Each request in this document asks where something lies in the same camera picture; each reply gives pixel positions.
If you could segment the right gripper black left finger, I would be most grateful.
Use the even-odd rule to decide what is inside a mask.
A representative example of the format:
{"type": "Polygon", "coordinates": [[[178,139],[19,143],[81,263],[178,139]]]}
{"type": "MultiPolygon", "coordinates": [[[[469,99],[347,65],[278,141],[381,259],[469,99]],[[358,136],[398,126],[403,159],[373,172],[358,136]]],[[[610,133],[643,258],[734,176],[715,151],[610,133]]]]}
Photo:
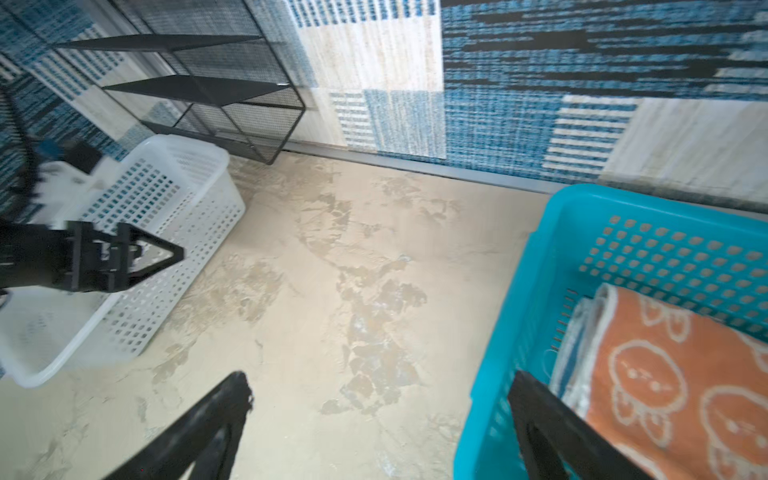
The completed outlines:
{"type": "Polygon", "coordinates": [[[107,477],[228,479],[252,402],[246,374],[232,372],[107,477]]]}

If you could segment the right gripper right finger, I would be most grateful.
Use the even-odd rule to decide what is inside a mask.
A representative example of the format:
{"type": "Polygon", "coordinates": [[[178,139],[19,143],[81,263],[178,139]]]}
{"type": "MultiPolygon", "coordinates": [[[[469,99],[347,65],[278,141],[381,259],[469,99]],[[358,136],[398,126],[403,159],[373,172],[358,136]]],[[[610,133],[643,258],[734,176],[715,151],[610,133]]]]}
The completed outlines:
{"type": "Polygon", "coordinates": [[[507,394],[530,479],[648,479],[530,373],[518,370],[507,394]]]}

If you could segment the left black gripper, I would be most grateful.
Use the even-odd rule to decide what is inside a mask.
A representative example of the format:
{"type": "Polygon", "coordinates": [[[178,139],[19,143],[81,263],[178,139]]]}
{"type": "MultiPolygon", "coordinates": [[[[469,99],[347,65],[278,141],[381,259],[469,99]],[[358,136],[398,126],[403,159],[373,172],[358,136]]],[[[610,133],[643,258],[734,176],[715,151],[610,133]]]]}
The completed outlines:
{"type": "MultiPolygon", "coordinates": [[[[53,230],[41,224],[1,223],[1,291],[40,286],[75,292],[77,222],[53,230]]],[[[185,258],[182,246],[134,225],[119,223],[110,241],[107,291],[129,290],[185,258]]]]}

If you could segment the teal bicycle print towel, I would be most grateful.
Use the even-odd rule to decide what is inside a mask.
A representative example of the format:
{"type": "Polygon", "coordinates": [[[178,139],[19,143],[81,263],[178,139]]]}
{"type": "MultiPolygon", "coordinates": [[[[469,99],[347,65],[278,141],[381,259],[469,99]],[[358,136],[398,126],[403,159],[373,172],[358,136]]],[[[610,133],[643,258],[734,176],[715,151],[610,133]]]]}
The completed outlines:
{"type": "Polygon", "coordinates": [[[567,393],[571,378],[594,335],[594,309],[595,300],[583,297],[577,303],[568,322],[549,383],[550,391],[557,397],[567,393]]]}

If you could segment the white plastic laundry basket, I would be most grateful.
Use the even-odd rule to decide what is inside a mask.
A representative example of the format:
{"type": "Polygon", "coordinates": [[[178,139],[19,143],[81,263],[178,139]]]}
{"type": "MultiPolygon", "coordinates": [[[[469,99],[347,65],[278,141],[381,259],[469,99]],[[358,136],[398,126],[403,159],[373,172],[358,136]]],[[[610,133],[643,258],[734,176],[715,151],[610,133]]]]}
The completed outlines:
{"type": "Polygon", "coordinates": [[[25,388],[137,357],[243,216],[213,144],[156,135],[105,175],[56,162],[1,225],[1,369],[25,388]]]}

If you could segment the orange bear print towel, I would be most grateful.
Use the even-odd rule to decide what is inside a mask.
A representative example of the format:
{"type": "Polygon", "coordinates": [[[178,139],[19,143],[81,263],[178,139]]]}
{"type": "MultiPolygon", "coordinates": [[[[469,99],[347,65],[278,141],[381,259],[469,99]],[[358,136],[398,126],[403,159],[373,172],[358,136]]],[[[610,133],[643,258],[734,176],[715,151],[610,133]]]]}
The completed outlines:
{"type": "Polygon", "coordinates": [[[767,475],[767,345],[610,284],[559,397],[656,479],[767,475]]]}

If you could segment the teal plastic basket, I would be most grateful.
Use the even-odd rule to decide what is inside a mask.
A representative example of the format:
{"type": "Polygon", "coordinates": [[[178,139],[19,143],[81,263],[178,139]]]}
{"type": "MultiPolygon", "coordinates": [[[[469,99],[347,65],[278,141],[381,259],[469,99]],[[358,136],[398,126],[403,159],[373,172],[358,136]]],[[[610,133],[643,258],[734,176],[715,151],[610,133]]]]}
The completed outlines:
{"type": "Polygon", "coordinates": [[[767,225],[739,214],[574,185],[529,237],[470,394],[457,479],[522,479],[507,394],[519,370],[547,381],[577,302],[604,283],[767,337],[767,225]]]}

